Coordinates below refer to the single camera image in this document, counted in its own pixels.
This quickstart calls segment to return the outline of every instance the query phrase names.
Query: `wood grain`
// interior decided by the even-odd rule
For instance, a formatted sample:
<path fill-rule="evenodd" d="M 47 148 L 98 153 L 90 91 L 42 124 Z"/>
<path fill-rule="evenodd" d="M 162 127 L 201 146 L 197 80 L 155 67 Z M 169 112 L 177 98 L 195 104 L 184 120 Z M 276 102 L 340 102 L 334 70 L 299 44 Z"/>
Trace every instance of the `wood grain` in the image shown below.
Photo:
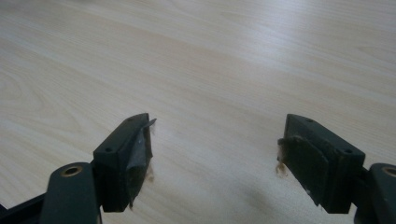
<path fill-rule="evenodd" d="M 353 223 L 276 176 L 285 118 L 396 163 L 394 1 L 0 2 L 0 202 L 149 112 L 153 181 L 105 223 Z"/>

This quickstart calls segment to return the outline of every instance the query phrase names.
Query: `screw hole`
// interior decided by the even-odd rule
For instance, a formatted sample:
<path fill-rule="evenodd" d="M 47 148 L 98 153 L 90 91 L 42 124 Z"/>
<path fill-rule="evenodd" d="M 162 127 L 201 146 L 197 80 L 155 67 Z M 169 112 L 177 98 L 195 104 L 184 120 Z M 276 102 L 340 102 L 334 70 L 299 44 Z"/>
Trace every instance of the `screw hole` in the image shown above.
<path fill-rule="evenodd" d="M 387 175 L 391 175 L 393 177 L 396 177 L 396 168 L 390 167 L 390 166 L 386 166 L 382 168 L 382 171 L 385 172 L 385 174 Z"/>
<path fill-rule="evenodd" d="M 61 173 L 61 176 L 69 177 L 69 176 L 72 176 L 72 175 L 77 175 L 81 171 L 82 171 L 82 167 L 81 166 L 72 166 L 72 167 L 64 169 L 62 171 L 62 173 Z"/>

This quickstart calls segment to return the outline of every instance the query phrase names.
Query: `wooden floor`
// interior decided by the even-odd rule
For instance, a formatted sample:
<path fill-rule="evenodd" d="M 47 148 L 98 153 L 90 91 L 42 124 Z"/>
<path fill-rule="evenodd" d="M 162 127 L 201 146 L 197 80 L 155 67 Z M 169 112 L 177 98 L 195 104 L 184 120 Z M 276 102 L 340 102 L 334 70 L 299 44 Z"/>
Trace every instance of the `wooden floor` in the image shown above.
<path fill-rule="evenodd" d="M 288 113 L 396 163 L 396 2 L 0 1 L 0 203 L 149 112 L 153 181 L 104 223 L 353 223 L 276 175 Z"/>

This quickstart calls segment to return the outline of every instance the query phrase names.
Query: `table surface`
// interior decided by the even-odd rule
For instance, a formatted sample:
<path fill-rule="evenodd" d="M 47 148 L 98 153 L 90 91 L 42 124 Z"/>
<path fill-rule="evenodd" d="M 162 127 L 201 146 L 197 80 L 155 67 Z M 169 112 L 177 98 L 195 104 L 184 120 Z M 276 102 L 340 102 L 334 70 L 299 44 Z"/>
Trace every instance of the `table surface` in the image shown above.
<path fill-rule="evenodd" d="M 286 115 L 396 162 L 396 2 L 0 1 L 0 202 L 143 112 L 153 180 L 105 223 L 353 223 L 276 175 Z"/>

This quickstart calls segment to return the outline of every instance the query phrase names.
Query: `light wood surface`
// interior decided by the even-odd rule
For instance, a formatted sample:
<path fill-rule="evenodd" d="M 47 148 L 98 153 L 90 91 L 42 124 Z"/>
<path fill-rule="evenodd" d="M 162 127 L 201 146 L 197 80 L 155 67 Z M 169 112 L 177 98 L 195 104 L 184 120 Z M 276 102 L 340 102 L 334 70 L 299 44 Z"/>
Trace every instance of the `light wood surface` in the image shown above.
<path fill-rule="evenodd" d="M 0 203 L 149 112 L 154 179 L 105 223 L 353 223 L 276 176 L 288 113 L 396 163 L 395 1 L 0 1 Z"/>

